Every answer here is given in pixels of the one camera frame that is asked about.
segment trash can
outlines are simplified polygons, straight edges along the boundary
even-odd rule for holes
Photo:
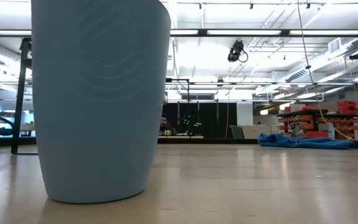
[[[32,1],[35,130],[51,199],[108,202],[145,189],[169,39],[158,0]]]

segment chair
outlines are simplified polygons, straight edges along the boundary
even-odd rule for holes
[[[245,139],[242,128],[236,125],[230,125],[231,132],[233,133],[234,139]]]

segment person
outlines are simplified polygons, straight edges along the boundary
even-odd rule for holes
[[[165,114],[161,115],[160,122],[160,135],[177,135],[177,131],[174,127],[169,125],[168,116]]]

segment blue tarp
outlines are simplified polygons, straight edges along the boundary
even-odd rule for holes
[[[329,138],[299,140],[282,134],[260,134],[258,143],[270,147],[307,147],[316,149],[348,149],[354,146],[352,141],[336,141]]]

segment wooden floor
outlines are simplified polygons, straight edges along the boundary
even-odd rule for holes
[[[70,205],[48,199],[38,156],[0,149],[0,223],[358,224],[358,150],[159,145],[145,192]]]

